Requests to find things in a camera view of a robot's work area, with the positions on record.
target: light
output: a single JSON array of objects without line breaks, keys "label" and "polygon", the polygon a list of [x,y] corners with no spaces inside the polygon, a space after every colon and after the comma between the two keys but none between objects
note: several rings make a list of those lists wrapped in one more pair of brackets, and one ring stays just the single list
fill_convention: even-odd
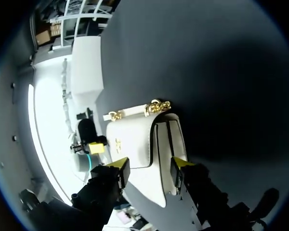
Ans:
[{"label": "light", "polygon": [[63,202],[71,206],[72,203],[70,199],[64,193],[64,191],[58,184],[56,178],[54,177],[51,169],[49,168],[49,165],[47,163],[47,160],[44,156],[42,147],[39,142],[38,131],[37,131],[36,123],[35,123],[35,113],[34,113],[34,87],[31,84],[29,85],[29,89],[28,89],[28,113],[29,113],[29,123],[30,123],[30,128],[31,128],[32,139],[33,139],[36,152],[38,154],[39,161],[42,164],[42,167],[50,183],[53,185],[54,189],[59,194]]}]

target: gold chain strap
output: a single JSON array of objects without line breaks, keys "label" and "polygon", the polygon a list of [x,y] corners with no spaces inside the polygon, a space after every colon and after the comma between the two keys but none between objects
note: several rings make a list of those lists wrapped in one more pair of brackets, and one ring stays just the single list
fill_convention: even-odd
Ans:
[{"label": "gold chain strap", "polygon": [[144,109],[144,115],[147,117],[150,115],[150,111],[152,113],[163,112],[171,109],[170,102],[165,101],[161,102],[160,100],[152,100],[151,103],[148,103]]},{"label": "gold chain strap", "polygon": [[[171,104],[169,101],[162,102],[158,99],[152,100],[151,103],[148,103],[144,108],[144,115],[147,117],[150,113],[159,113],[171,109]],[[111,121],[116,121],[117,119],[122,119],[121,111],[109,112]]]},{"label": "gold chain strap", "polygon": [[110,115],[111,121],[116,121],[117,119],[122,119],[122,114],[120,111],[109,112],[108,115]]}]

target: gold logo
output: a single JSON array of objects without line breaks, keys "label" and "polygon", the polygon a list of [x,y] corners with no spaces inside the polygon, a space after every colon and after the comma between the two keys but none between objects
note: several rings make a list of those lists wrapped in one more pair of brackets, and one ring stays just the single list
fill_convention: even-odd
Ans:
[{"label": "gold logo", "polygon": [[116,138],[116,150],[117,150],[117,153],[120,154],[120,152],[121,152],[121,140],[119,140],[117,138]]}]

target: handbag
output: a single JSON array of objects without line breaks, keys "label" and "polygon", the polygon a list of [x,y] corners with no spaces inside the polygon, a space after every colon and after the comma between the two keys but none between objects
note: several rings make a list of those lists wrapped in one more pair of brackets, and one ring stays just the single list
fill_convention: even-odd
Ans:
[{"label": "handbag", "polygon": [[152,100],[103,116],[112,161],[130,159],[129,182],[146,198],[166,207],[165,195],[176,195],[171,157],[187,160],[179,117],[169,101]]}]

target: white cable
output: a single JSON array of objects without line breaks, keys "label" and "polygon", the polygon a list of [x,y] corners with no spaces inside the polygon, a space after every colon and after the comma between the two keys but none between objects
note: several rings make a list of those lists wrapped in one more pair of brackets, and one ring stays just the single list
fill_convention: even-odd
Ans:
[{"label": "white cable", "polygon": [[135,228],[120,227],[120,226],[107,226],[107,225],[104,225],[104,227],[107,227],[107,228],[115,228],[115,229],[126,229],[126,230],[135,230],[135,231],[140,231],[140,230],[135,229]]}]

